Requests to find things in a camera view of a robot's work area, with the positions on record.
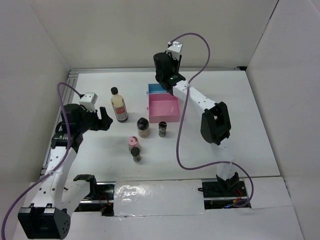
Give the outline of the black cap sauce bottle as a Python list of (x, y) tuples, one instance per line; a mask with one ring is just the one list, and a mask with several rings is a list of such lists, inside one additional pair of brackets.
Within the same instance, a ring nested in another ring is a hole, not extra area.
[(128, 120), (128, 117), (129, 117), (125, 100), (121, 95), (119, 95), (119, 91), (117, 87), (112, 87), (110, 91), (112, 94), (110, 101), (115, 113), (115, 117), (118, 122), (124, 123)]

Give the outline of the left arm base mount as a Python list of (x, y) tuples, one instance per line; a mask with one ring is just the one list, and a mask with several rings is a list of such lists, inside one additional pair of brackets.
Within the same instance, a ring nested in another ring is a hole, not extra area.
[(95, 194), (86, 196), (75, 209), (76, 213), (100, 213), (104, 217), (114, 216), (115, 182), (98, 182)]

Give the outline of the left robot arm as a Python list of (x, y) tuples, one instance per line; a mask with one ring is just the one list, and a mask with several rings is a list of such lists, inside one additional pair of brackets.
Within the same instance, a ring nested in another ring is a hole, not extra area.
[(78, 174), (66, 187), (70, 168), (87, 131), (107, 131), (113, 120), (106, 108), (89, 111), (71, 103), (61, 112), (51, 139), (50, 158), (38, 184), (38, 191), (27, 207), (21, 207), (18, 220), (28, 239), (63, 240), (69, 233), (71, 216), (80, 202), (97, 197), (99, 187), (94, 175)]

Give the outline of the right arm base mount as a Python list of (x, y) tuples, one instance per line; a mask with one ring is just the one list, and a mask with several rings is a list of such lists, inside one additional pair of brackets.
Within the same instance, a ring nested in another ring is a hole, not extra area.
[(203, 181), (202, 187), (197, 190), (203, 194), (206, 210), (237, 208), (245, 204), (248, 198), (246, 186), (242, 180), (228, 192), (222, 192), (217, 181)]

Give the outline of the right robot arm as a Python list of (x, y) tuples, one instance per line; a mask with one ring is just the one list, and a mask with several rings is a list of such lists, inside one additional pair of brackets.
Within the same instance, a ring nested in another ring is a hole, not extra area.
[(155, 79), (161, 87), (184, 102), (191, 103), (201, 116), (200, 133), (210, 144), (221, 166), (217, 167), (218, 190), (223, 196), (230, 196), (239, 182), (234, 170), (233, 157), (229, 150), (231, 122), (228, 107), (224, 102), (215, 102), (192, 87), (179, 73), (180, 59), (173, 59), (170, 53), (160, 52), (153, 56)]

